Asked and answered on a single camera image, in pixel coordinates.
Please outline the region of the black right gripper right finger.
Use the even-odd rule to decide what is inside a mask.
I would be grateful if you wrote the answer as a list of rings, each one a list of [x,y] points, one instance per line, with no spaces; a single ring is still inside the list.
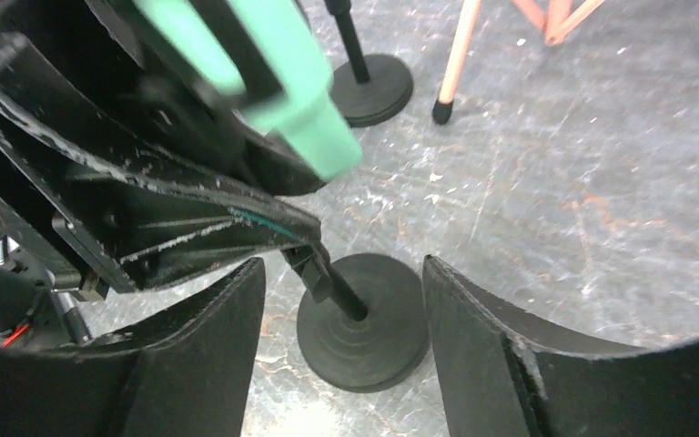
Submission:
[[[442,259],[423,298],[453,436],[699,436],[699,337],[604,340],[490,293]]]

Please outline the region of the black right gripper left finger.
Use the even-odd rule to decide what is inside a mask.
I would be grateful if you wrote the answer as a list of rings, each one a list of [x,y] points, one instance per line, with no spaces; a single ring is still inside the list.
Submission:
[[[264,261],[86,346],[0,347],[0,436],[238,436]]]

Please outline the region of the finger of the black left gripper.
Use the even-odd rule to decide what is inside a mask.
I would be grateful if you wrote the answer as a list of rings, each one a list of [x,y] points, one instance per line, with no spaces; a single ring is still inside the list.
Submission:
[[[54,274],[93,270],[121,292],[321,236],[309,213],[134,135],[18,33],[0,34],[0,195]]]

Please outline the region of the black microphone stand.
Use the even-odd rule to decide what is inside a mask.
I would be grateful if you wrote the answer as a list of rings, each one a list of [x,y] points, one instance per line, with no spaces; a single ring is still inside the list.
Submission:
[[[328,182],[283,138],[250,127],[231,99],[179,58],[135,2],[114,1],[111,8],[143,52],[145,72],[131,99],[139,110],[134,122],[147,140],[273,198],[294,192],[294,164],[261,162],[280,141]],[[376,253],[332,260],[320,239],[282,253],[308,291],[299,305],[298,341],[321,379],[365,393],[388,389],[415,370],[429,336],[420,278],[410,267]]]
[[[351,17],[350,0],[325,0],[348,61],[334,71],[330,96],[351,127],[371,127],[399,114],[412,97],[414,82],[402,60],[364,55]]]

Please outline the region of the green microphone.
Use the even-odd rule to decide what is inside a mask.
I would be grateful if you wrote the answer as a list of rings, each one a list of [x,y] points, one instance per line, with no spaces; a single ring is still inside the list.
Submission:
[[[323,181],[362,150],[330,98],[332,68],[292,1],[136,1],[179,58],[260,134],[275,134]]]

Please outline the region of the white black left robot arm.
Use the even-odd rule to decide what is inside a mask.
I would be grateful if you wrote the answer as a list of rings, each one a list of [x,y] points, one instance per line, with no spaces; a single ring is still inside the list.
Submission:
[[[0,33],[0,335],[73,338],[68,295],[163,290],[318,240],[317,219],[285,202],[322,185],[294,154],[237,120],[218,141],[175,141],[217,151],[221,170],[145,141],[25,35]]]

